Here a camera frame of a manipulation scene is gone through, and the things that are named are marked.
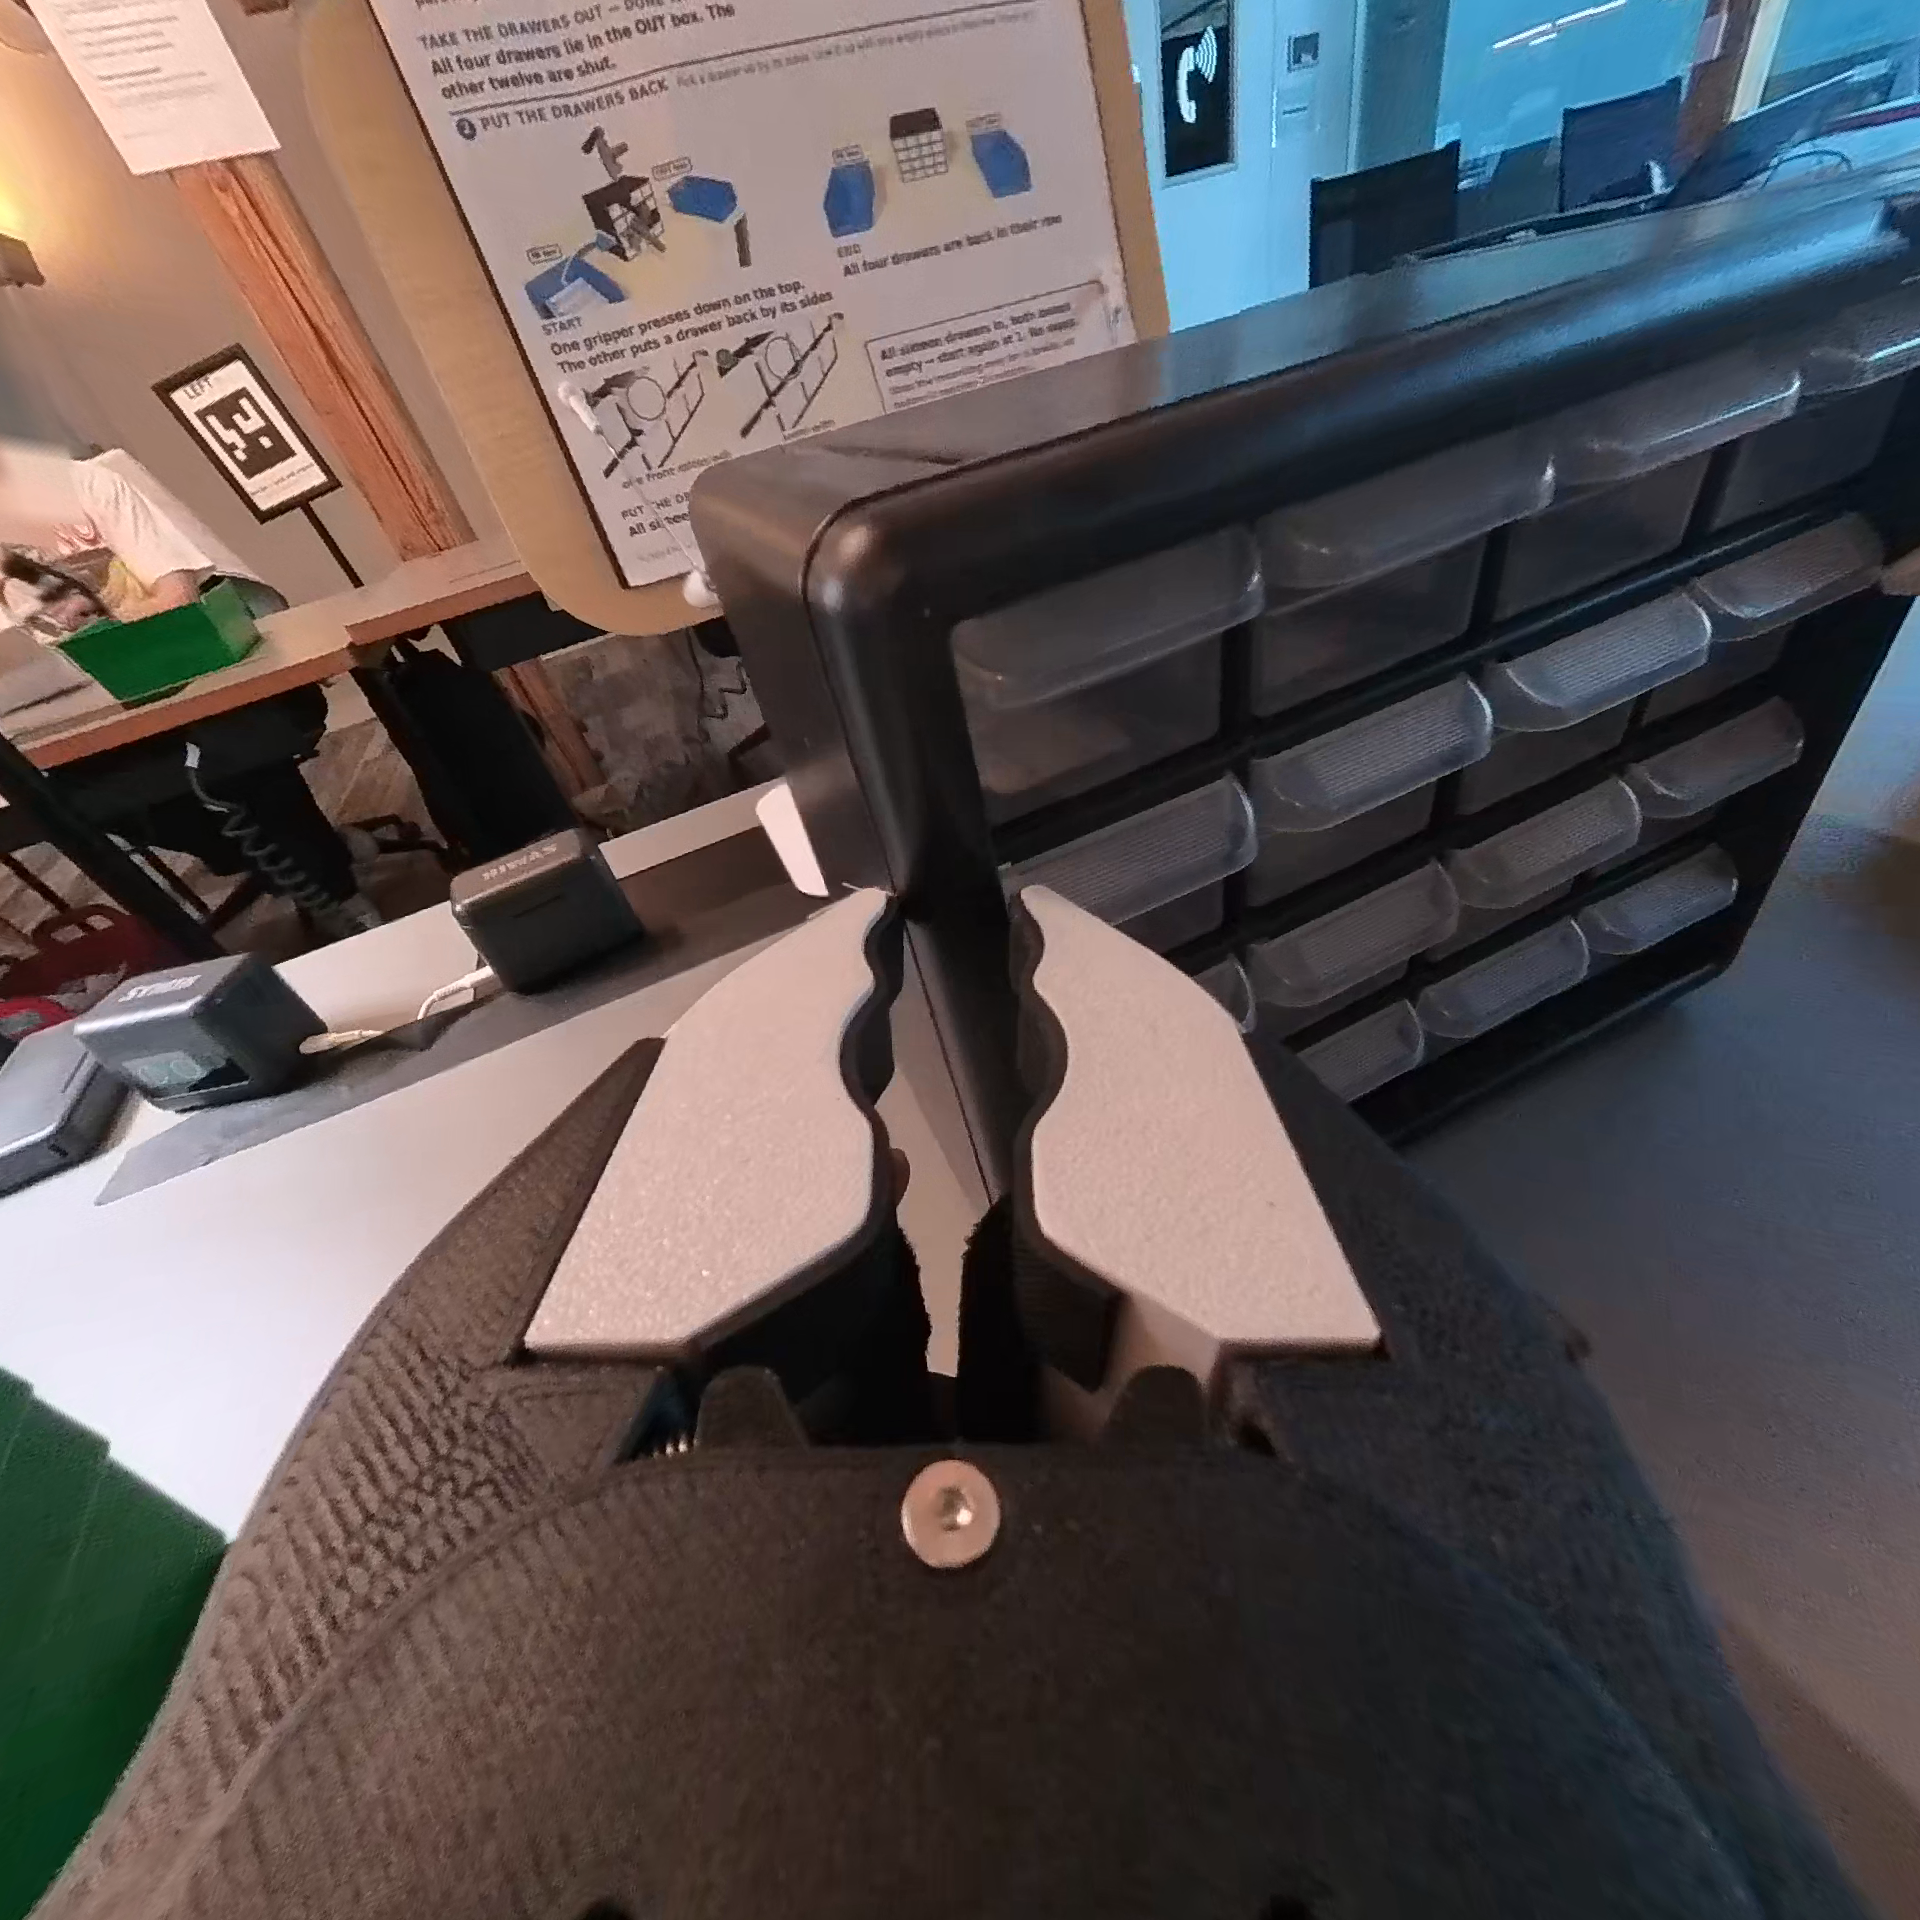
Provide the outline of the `green plastic bin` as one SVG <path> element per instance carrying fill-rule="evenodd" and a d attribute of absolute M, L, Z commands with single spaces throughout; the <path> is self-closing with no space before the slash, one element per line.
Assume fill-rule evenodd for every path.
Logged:
<path fill-rule="evenodd" d="M 148 1736 L 227 1540 L 2 1376 L 2 1918 L 27 1918 Z"/>
<path fill-rule="evenodd" d="M 259 647 L 259 617 L 234 581 L 212 581 L 200 597 L 171 611 L 137 621 L 100 617 L 49 640 L 51 654 L 123 710 L 238 665 Z"/>

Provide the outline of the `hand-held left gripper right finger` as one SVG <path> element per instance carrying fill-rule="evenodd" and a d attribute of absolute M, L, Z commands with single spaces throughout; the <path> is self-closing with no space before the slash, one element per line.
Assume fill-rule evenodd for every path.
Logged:
<path fill-rule="evenodd" d="M 1013 909 L 1021 1329 L 1070 1387 L 1371 1355 L 1382 1323 L 1227 1008 L 1053 889 Z"/>

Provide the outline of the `red bag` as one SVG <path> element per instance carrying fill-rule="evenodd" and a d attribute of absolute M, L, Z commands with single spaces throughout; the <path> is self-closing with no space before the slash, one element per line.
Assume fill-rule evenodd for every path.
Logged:
<path fill-rule="evenodd" d="M 105 900 L 49 915 L 27 940 L 27 958 L 2 962 L 2 999 L 49 999 L 74 1011 L 171 962 L 171 948 L 144 922 Z"/>

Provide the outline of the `white wall notice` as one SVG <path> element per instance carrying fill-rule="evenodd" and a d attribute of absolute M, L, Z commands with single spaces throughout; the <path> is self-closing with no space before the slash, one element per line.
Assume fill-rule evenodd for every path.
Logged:
<path fill-rule="evenodd" d="M 134 178 L 279 152 L 212 5 L 27 5 L 24 14 Z"/>

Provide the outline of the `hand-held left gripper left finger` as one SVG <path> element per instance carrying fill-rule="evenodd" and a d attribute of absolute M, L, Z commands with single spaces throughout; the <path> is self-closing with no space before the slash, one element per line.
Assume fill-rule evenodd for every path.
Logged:
<path fill-rule="evenodd" d="M 707 1366 L 842 1281 L 895 1216 L 897 900 L 858 889 L 660 1042 L 523 1331 L 533 1355 Z"/>

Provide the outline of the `white instruction sheet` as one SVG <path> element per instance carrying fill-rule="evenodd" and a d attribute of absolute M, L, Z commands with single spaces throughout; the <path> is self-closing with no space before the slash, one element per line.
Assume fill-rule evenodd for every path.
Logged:
<path fill-rule="evenodd" d="M 1079 5 L 372 5 L 619 589 L 738 453 L 1137 340 Z"/>

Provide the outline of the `black drawer cabinet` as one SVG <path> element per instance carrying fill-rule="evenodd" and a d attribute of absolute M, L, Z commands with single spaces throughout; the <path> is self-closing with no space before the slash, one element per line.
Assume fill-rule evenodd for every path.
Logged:
<path fill-rule="evenodd" d="M 1916 313 L 1913 162 L 1418 259 L 704 472 L 691 524 L 828 892 L 902 909 L 897 1060 L 949 1162 L 1003 1192 L 1025 1109 L 955 621 L 1884 304 Z M 1716 973 L 1357 1115 L 1412 1139 Z"/>

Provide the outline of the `black phone sign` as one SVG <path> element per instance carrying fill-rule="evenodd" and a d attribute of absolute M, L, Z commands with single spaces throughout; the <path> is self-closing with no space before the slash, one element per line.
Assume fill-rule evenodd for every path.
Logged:
<path fill-rule="evenodd" d="M 1238 157 L 1233 5 L 1158 5 L 1158 113 L 1167 184 L 1221 173 Z"/>

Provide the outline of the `grey charger box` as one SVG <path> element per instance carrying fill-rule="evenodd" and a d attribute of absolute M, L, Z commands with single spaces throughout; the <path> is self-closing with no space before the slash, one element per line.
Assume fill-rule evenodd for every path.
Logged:
<path fill-rule="evenodd" d="M 2 1060 L 2 1196 L 93 1159 L 131 1092 L 61 1021 L 33 1033 Z"/>
<path fill-rule="evenodd" d="M 259 953 L 131 977 L 74 1021 L 74 1042 L 167 1115 L 200 1115 L 300 1084 L 326 1021 Z"/>
<path fill-rule="evenodd" d="M 450 919 L 512 996 L 547 991 L 647 940 L 589 829 L 558 829 L 455 874 Z"/>

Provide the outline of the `wooden instruction board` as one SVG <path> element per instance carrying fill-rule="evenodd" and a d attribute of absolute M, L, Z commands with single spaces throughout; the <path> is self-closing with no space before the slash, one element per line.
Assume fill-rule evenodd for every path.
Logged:
<path fill-rule="evenodd" d="M 1163 340 L 1173 324 L 1127 6 L 1079 5 L 1079 11 L 1120 215 L 1133 344 Z M 538 411 L 533 377 L 425 145 L 372 5 L 300 5 L 297 17 L 300 81 L 326 161 L 518 565 L 558 611 L 601 633 L 660 637 L 691 624 L 704 614 L 687 589 L 690 574 L 707 565 L 701 528 L 691 524 L 698 567 L 653 589 L 619 589 L 610 574 L 561 461 L 558 430 Z"/>

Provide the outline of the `marker sign on stand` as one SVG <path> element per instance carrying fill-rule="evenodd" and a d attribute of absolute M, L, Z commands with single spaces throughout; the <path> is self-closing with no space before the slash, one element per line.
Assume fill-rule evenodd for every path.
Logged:
<path fill-rule="evenodd" d="M 320 504 L 343 494 L 343 480 L 247 345 L 232 344 L 178 371 L 167 371 L 154 383 L 154 399 L 191 439 L 259 527 L 300 515 L 345 584 L 364 584 L 320 515 Z"/>

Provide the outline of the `long wooden table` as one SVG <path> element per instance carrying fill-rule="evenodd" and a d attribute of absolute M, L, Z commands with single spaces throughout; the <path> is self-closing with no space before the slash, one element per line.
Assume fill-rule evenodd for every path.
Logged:
<path fill-rule="evenodd" d="M 450 633 L 457 621 L 481 621 L 504 633 L 498 640 L 474 640 L 466 647 L 474 660 L 493 654 L 504 664 L 543 660 L 601 637 L 601 626 L 558 611 L 506 542 L 466 542 L 405 561 L 376 584 L 269 614 L 244 660 L 162 699 L 126 710 L 97 690 L 74 690 L 5 714 L 2 738 L 40 771 L 64 767 L 303 685 L 343 678 L 377 664 L 398 637 L 434 626 Z"/>

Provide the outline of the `rows of small clear drawers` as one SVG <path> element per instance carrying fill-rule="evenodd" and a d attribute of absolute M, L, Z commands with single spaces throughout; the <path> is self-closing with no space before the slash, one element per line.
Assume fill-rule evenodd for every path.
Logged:
<path fill-rule="evenodd" d="M 1393 1115 L 1684 993 L 1888 655 L 1913 447 L 1884 304 L 976 611 L 1003 886 Z"/>

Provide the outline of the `wooden post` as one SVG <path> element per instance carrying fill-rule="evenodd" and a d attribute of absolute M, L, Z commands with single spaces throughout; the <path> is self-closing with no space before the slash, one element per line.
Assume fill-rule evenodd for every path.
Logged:
<path fill-rule="evenodd" d="M 474 538 L 278 157 L 167 173 L 400 561 Z"/>

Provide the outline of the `black office chair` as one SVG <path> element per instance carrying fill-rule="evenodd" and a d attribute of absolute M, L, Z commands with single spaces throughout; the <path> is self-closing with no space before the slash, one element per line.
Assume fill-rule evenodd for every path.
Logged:
<path fill-rule="evenodd" d="M 1684 81 L 1567 109 L 1556 128 L 1556 211 L 1669 191 Z"/>
<path fill-rule="evenodd" d="M 1459 140 L 1308 184 L 1308 289 L 1457 243 Z"/>

